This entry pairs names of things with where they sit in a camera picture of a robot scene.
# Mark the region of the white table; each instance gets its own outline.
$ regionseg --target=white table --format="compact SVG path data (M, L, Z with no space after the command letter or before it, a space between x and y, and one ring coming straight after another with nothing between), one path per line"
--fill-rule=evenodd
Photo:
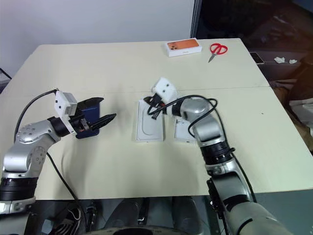
M0 155L12 144L16 120L27 102L58 87L78 101L103 96L101 115L117 113L98 136L84 140L66 136L49 150L79 198L207 194L200 149L174 142L172 119L165 117L164 142L134 141L137 101L165 76L181 94L219 100L229 142L255 192L313 188L313 158L248 51L238 39L216 41L226 44L229 53L216 57L215 64L207 64L211 40L201 41L202 53L177 58L167 58L161 42L40 46L0 95L0 110L6 113L0 117L0 131L5 133L0 137ZM215 71L214 78L210 70ZM53 95L38 100L23 124L55 115L53 102ZM71 199L49 160L35 195Z

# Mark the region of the phone box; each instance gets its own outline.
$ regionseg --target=phone box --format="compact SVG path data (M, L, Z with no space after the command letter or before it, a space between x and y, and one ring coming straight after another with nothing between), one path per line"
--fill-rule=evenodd
M167 42L165 43L165 48L169 57L202 51L202 46L196 38Z

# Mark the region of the robotic arm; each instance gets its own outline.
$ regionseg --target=robotic arm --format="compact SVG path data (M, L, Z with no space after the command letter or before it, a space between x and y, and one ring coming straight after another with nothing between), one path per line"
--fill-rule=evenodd
M16 134L14 145L4 156L0 184L0 215L26 212L35 202L35 189L48 149L70 133L99 129L116 114L95 123L85 119L82 110L101 102L91 98L77 103L71 93L56 91L55 109L60 117L28 124Z
M234 235L290 235L253 198L244 172L233 154L235 149L228 145L223 125L211 115L217 101L212 104L210 99L199 95L177 99L177 90L165 78L161 78L152 91L155 95L145 98L145 101L158 109L153 112L150 109L149 115L156 118L160 112L165 111L191 123L189 127L202 152L206 171L211 176L207 184L212 206L225 222L225 229Z

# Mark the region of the white tissue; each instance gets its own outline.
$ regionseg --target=white tissue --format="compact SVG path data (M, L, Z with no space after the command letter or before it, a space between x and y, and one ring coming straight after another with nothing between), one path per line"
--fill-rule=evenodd
M297 63L298 61L297 60L289 60L289 64L294 64L294 63Z
M281 64L281 63L284 63L285 62L285 58L282 57L275 57L274 60L278 63L278 64Z

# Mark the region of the blue phone case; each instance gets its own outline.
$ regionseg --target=blue phone case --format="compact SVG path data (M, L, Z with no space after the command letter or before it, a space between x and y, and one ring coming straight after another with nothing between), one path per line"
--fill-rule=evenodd
M84 109L82 111L85 114L86 121L90 123L96 122L100 118L100 103L98 103L95 106L91 106L87 109ZM92 130L84 131L84 132L78 133L76 135L76 138L83 139L83 138L87 138L90 136L96 136L99 134L99 132L100 132L99 129L94 130L94 131Z

